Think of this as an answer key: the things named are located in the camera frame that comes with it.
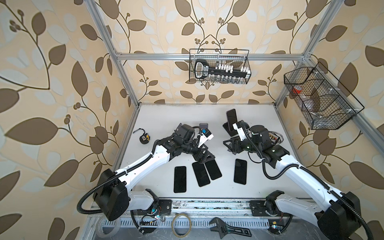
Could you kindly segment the silver-edged black phone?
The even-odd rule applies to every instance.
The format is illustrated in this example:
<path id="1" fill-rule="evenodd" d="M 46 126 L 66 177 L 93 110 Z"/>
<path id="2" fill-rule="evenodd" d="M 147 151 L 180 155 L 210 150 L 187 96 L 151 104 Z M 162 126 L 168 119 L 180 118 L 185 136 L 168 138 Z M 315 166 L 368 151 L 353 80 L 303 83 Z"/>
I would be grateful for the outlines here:
<path id="1" fill-rule="evenodd" d="M 215 160 L 211 160 L 205 163 L 205 167 L 208 171 L 208 174 L 211 180 L 216 180 L 222 177 L 222 173 L 220 168 Z"/>

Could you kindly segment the dark phone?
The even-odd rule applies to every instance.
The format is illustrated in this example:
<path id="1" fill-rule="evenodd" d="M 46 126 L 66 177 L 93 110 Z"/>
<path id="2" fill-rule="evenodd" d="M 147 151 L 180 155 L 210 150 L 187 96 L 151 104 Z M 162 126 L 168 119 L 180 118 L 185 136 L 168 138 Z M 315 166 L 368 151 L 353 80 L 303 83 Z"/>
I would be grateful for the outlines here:
<path id="1" fill-rule="evenodd" d="M 210 178 L 208 176 L 208 172 L 204 164 L 195 162 L 195 163 L 192 163 L 192 167 L 193 167 L 199 187 L 203 187 L 211 183 Z"/>

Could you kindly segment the green-cased phone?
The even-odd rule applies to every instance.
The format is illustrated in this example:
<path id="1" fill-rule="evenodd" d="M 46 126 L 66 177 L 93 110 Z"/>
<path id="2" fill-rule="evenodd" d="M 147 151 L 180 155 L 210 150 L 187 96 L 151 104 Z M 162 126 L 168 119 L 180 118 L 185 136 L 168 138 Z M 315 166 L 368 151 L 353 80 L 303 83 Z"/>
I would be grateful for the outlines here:
<path id="1" fill-rule="evenodd" d="M 185 193 L 187 191 L 187 168 L 185 166 L 175 167 L 174 193 Z"/>

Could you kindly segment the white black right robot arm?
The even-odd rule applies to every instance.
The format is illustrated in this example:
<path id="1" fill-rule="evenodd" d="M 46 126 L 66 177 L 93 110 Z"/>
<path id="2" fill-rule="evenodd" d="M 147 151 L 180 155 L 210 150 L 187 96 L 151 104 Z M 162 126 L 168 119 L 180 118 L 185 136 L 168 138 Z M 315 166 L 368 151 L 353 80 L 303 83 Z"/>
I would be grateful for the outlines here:
<path id="1" fill-rule="evenodd" d="M 332 187 L 300 164 L 280 145 L 283 139 L 279 133 L 262 125 L 250 127 L 244 121 L 227 122 L 224 128 L 231 134 L 231 139 L 223 142 L 230 152 L 234 155 L 241 152 L 257 154 L 267 179 L 287 176 L 315 201 L 311 204 L 283 191 L 274 191 L 266 197 L 269 215 L 286 213 L 299 217 L 318 227 L 329 240 L 348 240 L 360 227 L 365 229 L 369 240 L 374 239 L 372 230 L 361 216 L 359 198 Z"/>

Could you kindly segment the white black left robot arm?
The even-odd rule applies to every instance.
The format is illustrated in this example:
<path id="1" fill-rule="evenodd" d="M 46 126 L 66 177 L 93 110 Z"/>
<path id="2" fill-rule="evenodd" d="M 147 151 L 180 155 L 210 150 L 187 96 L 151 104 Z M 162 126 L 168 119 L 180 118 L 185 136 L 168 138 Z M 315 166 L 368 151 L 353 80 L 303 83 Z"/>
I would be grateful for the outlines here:
<path id="1" fill-rule="evenodd" d="M 214 160 L 205 144 L 213 137 L 207 128 L 179 124 L 169 137 L 156 140 L 152 150 L 134 163 L 116 171 L 105 170 L 97 186 L 81 197 L 77 211 L 84 215 L 104 214 L 114 221 L 126 211 L 155 208 L 157 196 L 150 189 L 134 191 L 135 185 L 181 154 L 192 155 L 199 164 Z"/>

